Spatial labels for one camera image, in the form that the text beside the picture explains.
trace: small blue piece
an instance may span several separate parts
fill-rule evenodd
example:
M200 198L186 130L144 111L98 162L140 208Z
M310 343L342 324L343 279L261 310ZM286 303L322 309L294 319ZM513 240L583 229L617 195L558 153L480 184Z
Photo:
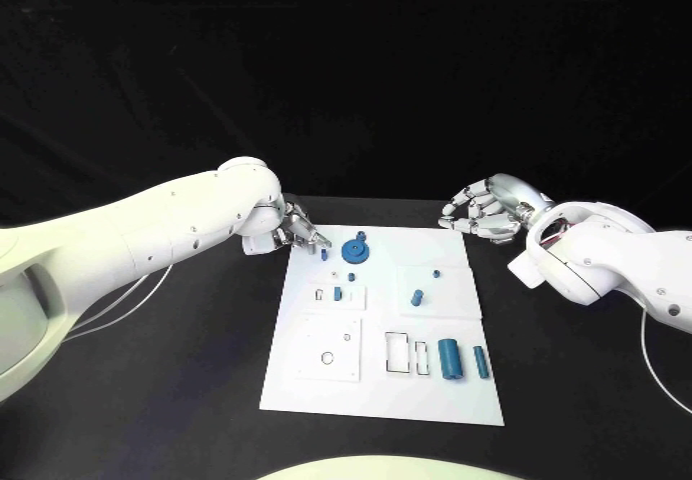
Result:
M422 290L417 290L414 292L414 298L411 299L411 305L414 307L418 307L421 305L421 302L422 302Z
M365 233L358 232L358 238L349 240L342 247L342 257L348 263L358 265L368 260L371 249L365 243Z
M490 377L487 373L487 363L486 363L486 355L483 353L483 347L473 347L473 354L476 355L476 365L479 366L479 375L480 378Z
M437 342L440 350L440 364L443 366L443 378L446 380L457 380L464 376L461 371L461 359L459 357L457 341L446 338Z

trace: robotic hand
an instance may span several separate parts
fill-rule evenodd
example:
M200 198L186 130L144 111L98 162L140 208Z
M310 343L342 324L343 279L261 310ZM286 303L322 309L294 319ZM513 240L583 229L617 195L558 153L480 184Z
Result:
M469 218L454 220L466 203ZM496 244L523 227L526 250L509 269L529 288L546 281L581 305L619 290L656 320L692 333L692 232L656 232L606 203L557 204L502 173L461 190L438 222Z
M94 302L234 234L248 255L332 247L251 157L104 207L0 229L0 401L42 369Z

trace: white paper sheet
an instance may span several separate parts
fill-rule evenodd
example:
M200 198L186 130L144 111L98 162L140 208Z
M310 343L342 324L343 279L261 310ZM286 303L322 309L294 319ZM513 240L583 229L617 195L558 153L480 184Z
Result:
M492 373L492 350L483 334L461 234L443 229L336 225L323 225L319 229L332 240L333 248L327 261L322 261L319 254L309 255L303 249L291 252L260 408L503 425ZM368 235L371 257L363 264L350 265L342 259L340 248L355 238L359 230ZM441 271L438 279L433 279L435 269ZM355 282L348 280L349 273L356 275ZM418 275L421 290L428 289L430 294L424 296L421 307L411 307L415 308L411 310L405 303L405 292L418 283ZM311 290L316 285L323 289L323 298L329 300L324 305L314 301ZM335 286L342 286L345 291L349 286L365 287L353 290L363 292L365 310L360 309L360 296L355 298L358 308L345 308L342 305L335 308ZM454 308L459 308L459 315L454 315ZM355 344L333 343L337 338L335 335L343 336L346 330L343 334L340 331L332 332L333 335L330 333L324 348L320 348L322 341L311 341L306 357L301 348L310 334L306 331L306 324L310 325L306 318L310 322L333 322L329 327L314 324L317 335L324 334L317 332L339 329L339 325L346 328L349 321L360 320L358 370L352 358ZM408 334L408 374L386 371L385 332ZM443 338L454 338L460 346L464 370L464 378L460 380L444 380L441 376L437 341ZM430 375L417 374L417 341L427 344ZM473 355L476 345L482 345L486 352L489 379L479 377ZM329 349L339 349L342 353L335 354ZM322 355L327 352L333 356L327 355L326 361L333 361L332 365L346 368L335 371L333 376L329 366L319 364ZM336 363L342 358L346 365ZM301 365L310 365L309 371L319 373L310 373L310 378L304 378L306 374L298 373L304 372ZM349 377L358 372L359 380L346 378L343 372L348 372Z

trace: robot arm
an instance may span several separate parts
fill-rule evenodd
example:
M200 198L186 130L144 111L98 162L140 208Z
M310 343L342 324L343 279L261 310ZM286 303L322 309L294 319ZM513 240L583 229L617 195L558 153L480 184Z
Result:
M332 246L251 157L104 207L0 230L0 401L36 375L94 302L234 234L247 254Z
M466 202L470 218L454 220L450 214ZM440 225L495 243L512 241L523 226L526 250L509 269L529 288L546 281L581 305L619 290L656 320L692 333L692 232L655 232L604 203L558 205L505 174L460 192Z

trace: black backdrop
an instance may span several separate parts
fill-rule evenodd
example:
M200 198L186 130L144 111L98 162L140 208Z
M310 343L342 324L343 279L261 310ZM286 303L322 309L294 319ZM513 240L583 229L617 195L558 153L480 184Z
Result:
M444 199L506 172L689 228L681 12L218 3L2 7L4 226L247 154L297 194Z

